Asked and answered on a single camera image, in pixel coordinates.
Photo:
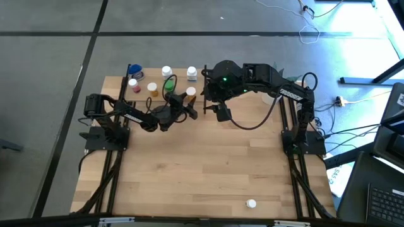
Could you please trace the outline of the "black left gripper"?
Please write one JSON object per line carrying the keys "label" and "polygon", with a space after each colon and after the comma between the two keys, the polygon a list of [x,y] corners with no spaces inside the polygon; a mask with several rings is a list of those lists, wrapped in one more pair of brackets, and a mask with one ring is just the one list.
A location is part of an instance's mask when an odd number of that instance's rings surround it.
{"label": "black left gripper", "polygon": [[198,112],[194,109],[193,105],[189,103],[184,108],[184,99],[187,97],[186,93],[170,94],[170,103],[160,105],[157,107],[157,120],[159,125],[169,125],[173,123],[182,123],[186,120],[186,114],[193,120],[198,118]]}

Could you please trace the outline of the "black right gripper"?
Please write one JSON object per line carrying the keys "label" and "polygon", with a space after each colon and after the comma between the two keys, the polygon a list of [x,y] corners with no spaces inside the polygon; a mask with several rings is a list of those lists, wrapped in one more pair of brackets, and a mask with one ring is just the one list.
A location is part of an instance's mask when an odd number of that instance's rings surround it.
{"label": "black right gripper", "polygon": [[[213,103],[225,102],[235,98],[235,93],[228,88],[225,88],[218,83],[208,83],[203,88],[203,95],[206,100]],[[219,122],[230,121],[232,119],[231,111],[226,105],[210,105],[204,110],[212,110]]]}

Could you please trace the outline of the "blue-capped medicine bottle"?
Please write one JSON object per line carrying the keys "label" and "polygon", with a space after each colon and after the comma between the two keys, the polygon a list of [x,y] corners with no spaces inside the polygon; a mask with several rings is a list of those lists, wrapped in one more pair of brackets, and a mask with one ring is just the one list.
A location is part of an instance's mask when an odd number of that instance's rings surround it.
{"label": "blue-capped medicine bottle", "polygon": [[143,67],[139,64],[131,64],[128,67],[128,75],[131,79],[136,79],[137,81],[141,81],[145,77]]}

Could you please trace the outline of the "white plant pot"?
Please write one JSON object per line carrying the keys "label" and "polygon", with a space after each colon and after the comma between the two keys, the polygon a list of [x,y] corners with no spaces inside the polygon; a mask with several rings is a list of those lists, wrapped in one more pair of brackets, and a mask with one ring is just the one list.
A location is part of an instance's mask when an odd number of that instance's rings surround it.
{"label": "white plant pot", "polygon": [[277,103],[279,101],[279,99],[280,99],[280,96],[278,98],[273,98],[273,97],[269,96],[269,94],[267,94],[267,93],[263,93],[261,95],[262,102],[264,102],[267,105],[272,105],[273,102]]}

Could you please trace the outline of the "green succulent plant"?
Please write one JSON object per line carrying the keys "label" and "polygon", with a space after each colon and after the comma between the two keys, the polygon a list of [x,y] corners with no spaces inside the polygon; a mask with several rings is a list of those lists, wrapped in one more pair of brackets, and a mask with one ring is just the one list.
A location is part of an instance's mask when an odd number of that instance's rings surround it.
{"label": "green succulent plant", "polygon": [[289,80],[291,82],[296,82],[302,77],[302,75],[299,75],[299,76],[284,76],[283,73],[284,73],[285,69],[284,68],[278,69],[278,66],[277,66],[276,62],[273,63],[272,67],[279,73],[279,75],[281,77],[283,77],[283,78],[285,78],[285,79],[287,79],[287,80]]}

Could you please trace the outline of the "black table leg bar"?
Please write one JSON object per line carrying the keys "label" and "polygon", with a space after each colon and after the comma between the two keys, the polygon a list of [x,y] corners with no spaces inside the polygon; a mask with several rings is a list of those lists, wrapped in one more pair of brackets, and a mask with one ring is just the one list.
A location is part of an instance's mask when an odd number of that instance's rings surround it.
{"label": "black table leg bar", "polygon": [[357,159],[360,152],[372,153],[373,148],[374,148],[374,142],[371,142],[358,148],[353,148],[350,151],[344,152],[342,154],[332,156],[328,159],[325,159],[324,161],[325,167],[327,170],[329,170],[347,163],[351,163]]}

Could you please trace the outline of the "white printed paper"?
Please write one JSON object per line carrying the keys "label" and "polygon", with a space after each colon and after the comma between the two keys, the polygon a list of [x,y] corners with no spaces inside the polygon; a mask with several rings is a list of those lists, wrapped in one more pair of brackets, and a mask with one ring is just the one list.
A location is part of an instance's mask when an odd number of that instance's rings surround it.
{"label": "white printed paper", "polygon": [[330,168],[326,171],[330,190],[333,195],[342,197],[353,167],[354,162],[351,162],[335,168]]}

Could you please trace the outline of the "black floor stand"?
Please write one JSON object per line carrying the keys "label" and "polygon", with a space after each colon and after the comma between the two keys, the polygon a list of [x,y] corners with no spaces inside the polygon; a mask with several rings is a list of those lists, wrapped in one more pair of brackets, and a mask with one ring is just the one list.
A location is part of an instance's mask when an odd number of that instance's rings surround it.
{"label": "black floor stand", "polygon": [[391,79],[394,75],[404,70],[404,59],[385,70],[375,78],[353,78],[341,77],[341,84],[358,84],[358,85],[374,85],[374,86],[393,86],[395,83],[403,83],[404,79]]}

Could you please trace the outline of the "dark grey laptop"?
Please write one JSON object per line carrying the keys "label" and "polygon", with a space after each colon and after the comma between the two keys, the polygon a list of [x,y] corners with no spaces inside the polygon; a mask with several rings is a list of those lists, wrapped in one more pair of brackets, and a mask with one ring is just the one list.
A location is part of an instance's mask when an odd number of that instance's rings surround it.
{"label": "dark grey laptop", "polygon": [[404,84],[395,83],[374,140],[374,153],[404,169]]}

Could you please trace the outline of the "black laptop with keyboard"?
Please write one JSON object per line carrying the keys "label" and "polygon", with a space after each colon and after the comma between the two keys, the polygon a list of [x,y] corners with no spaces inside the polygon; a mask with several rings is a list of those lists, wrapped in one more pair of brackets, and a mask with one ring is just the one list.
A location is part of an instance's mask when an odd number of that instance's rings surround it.
{"label": "black laptop with keyboard", "polygon": [[404,173],[369,154],[359,154],[337,216],[353,223],[404,227]]}

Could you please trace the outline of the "black frame rail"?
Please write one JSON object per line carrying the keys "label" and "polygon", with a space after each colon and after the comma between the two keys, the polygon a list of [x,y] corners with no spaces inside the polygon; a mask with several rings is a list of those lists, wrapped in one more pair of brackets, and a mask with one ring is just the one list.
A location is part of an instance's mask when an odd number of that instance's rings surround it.
{"label": "black frame rail", "polygon": [[[290,113],[292,117],[293,131],[296,137],[301,138],[303,141],[305,139],[305,134],[307,131],[307,126],[311,123],[313,117],[312,111],[312,103],[306,102],[303,99],[303,103],[299,100],[298,102],[294,99],[288,98],[288,104],[290,108]],[[309,184],[309,176],[306,167],[306,160],[304,154],[291,154],[294,157],[294,163],[297,166],[298,171],[302,175],[304,181],[308,186]],[[314,206],[310,202],[308,196],[306,196],[306,204],[307,204],[307,211],[310,218],[315,218],[315,211]]]}
{"label": "black frame rail", "polygon": [[[106,76],[102,85],[102,93],[105,93],[109,96],[113,96],[115,99],[124,98],[127,89],[127,78],[125,76]],[[102,170],[101,180],[103,180],[107,173],[108,167],[105,163],[104,159],[104,166]],[[109,193],[110,185],[108,184],[107,188],[105,189],[104,193],[102,193],[102,197],[95,203],[95,207],[93,209],[94,213],[101,213],[102,211],[106,211],[107,207],[107,199]]]}
{"label": "black frame rail", "polygon": [[[288,120],[287,120],[285,102],[284,102],[283,98],[281,98],[279,100],[279,104],[280,104],[280,112],[281,112],[282,124],[283,124],[282,133],[284,133],[284,132],[288,131]],[[286,148],[283,148],[283,151],[288,159],[288,166],[289,166],[289,170],[290,170],[290,178],[291,178],[291,183],[292,183],[292,192],[293,192],[293,198],[294,198],[295,211],[296,211],[297,218],[299,218],[302,216],[302,206],[301,206],[301,200],[300,200],[300,194],[299,194],[299,188],[297,185],[297,181],[296,181],[296,179],[292,173],[292,169],[291,169],[291,167],[292,167],[291,164],[294,164],[294,157],[291,154],[287,153]]]}
{"label": "black frame rail", "polygon": [[116,151],[115,150],[107,151],[107,156],[105,159],[105,163],[107,164],[108,170],[114,171],[114,175],[112,176],[109,184],[110,188],[106,207],[106,211],[110,214],[112,214],[114,208],[123,152],[128,148],[129,135],[130,135],[130,128],[128,127],[129,121],[127,119],[125,119],[124,117],[116,116],[114,120],[117,123],[119,123],[120,130],[123,131],[124,137],[121,139],[121,146],[119,147],[119,149]]}

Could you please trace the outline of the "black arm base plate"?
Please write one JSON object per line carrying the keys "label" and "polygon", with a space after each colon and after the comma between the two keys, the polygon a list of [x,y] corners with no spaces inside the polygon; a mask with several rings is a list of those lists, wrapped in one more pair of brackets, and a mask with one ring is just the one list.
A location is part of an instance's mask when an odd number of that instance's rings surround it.
{"label": "black arm base plate", "polygon": [[316,131],[306,131],[303,141],[293,131],[282,131],[281,135],[285,154],[326,154],[324,138]]}
{"label": "black arm base plate", "polygon": [[85,149],[124,151],[128,147],[130,130],[127,127],[119,127],[119,137],[108,134],[102,127],[91,127],[89,132],[81,132],[79,135],[86,140]]}

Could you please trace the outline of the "long black frame crossbar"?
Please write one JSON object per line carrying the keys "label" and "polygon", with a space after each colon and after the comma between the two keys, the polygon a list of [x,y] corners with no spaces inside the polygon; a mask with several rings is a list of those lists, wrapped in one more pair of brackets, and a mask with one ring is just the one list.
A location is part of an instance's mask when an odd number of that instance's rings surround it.
{"label": "long black frame crossbar", "polygon": [[273,226],[274,220],[300,221],[311,224],[311,227],[399,227],[396,224],[382,225],[352,223],[339,219],[300,218],[288,219],[244,219],[244,218],[175,218],[152,216],[111,216],[107,213],[100,214],[69,214],[65,216],[47,216],[23,219],[0,220],[0,227],[86,227],[99,225],[100,218],[109,217],[135,217],[133,223],[163,223],[163,224],[193,224],[199,227],[212,227],[214,225],[260,225]]}

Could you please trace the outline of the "silver aluminium bracket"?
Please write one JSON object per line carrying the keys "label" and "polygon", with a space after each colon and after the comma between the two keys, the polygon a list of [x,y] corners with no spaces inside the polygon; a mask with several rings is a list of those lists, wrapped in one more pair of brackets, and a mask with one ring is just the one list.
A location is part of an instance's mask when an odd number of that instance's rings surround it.
{"label": "silver aluminium bracket", "polygon": [[311,227],[310,223],[300,221],[274,220],[274,227]]}
{"label": "silver aluminium bracket", "polygon": [[100,218],[99,224],[117,224],[117,223],[132,223],[135,221],[135,217],[109,217]]}

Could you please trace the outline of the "black diagonal frame brace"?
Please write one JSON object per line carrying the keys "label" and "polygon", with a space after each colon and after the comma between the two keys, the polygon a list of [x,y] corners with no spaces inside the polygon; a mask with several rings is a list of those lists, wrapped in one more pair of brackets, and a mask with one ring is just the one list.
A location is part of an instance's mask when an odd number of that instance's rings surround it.
{"label": "black diagonal frame brace", "polygon": [[296,181],[298,181],[299,185],[302,187],[304,193],[306,196],[308,196],[310,202],[312,203],[312,205],[314,206],[315,210],[317,210],[317,212],[319,213],[320,217],[323,219],[332,219],[333,216],[326,210],[326,208],[319,202],[319,200],[317,199],[317,197],[315,196],[314,192],[311,190],[310,186],[308,186],[308,184],[306,184],[306,182],[304,181],[302,175],[300,174],[300,172],[297,169],[297,166],[294,162],[292,162],[290,164],[290,172],[291,174],[294,176],[294,178],[296,179]]}
{"label": "black diagonal frame brace", "polygon": [[96,191],[92,194],[92,196],[85,202],[82,208],[76,211],[78,214],[88,214],[90,210],[93,208],[95,203],[102,197],[102,193],[104,193],[110,181],[117,175],[118,170],[120,169],[122,160],[122,153],[118,153],[114,164],[111,169],[108,171],[106,177],[100,181],[100,185],[97,187]]}

